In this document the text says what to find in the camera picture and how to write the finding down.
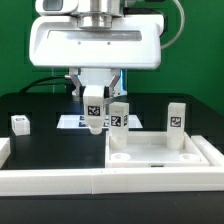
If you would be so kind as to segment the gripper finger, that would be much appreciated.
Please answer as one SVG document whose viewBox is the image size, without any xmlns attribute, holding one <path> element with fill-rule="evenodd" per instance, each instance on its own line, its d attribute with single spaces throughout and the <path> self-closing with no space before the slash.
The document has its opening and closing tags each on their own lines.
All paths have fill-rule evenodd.
<svg viewBox="0 0 224 224">
<path fill-rule="evenodd" d="M 111 98 L 115 94 L 115 86 L 117 85 L 120 79 L 120 70 L 119 69 L 112 69 L 111 70 L 112 79 L 108 86 L 104 87 L 104 97 Z"/>
<path fill-rule="evenodd" d="M 70 68 L 69 69 L 69 77 L 75 86 L 75 89 L 72 91 L 72 96 L 75 100 L 81 99 L 83 97 L 83 93 L 85 90 L 85 87 L 82 85 L 82 83 L 79 79 L 80 74 L 81 74 L 80 68 Z"/>
</svg>

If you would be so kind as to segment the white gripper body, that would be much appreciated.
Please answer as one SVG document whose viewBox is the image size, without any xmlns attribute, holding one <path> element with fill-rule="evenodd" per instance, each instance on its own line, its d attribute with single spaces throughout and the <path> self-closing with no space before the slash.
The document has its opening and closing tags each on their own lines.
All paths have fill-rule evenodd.
<svg viewBox="0 0 224 224">
<path fill-rule="evenodd" d="M 80 29 L 70 16 L 42 16 L 31 28 L 29 58 L 36 66 L 155 69 L 161 63 L 161 15 L 127 15 L 110 29 Z"/>
</svg>

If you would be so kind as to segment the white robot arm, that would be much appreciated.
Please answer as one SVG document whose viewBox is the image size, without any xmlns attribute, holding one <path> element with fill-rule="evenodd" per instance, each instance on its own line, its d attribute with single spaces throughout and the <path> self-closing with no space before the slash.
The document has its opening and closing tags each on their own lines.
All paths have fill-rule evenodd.
<svg viewBox="0 0 224 224">
<path fill-rule="evenodd" d="M 100 85 L 105 95 L 122 93 L 126 69 L 161 63 L 165 18 L 133 9 L 128 0 L 36 0 L 29 58 L 39 67 L 67 68 L 75 94 Z"/>
</svg>

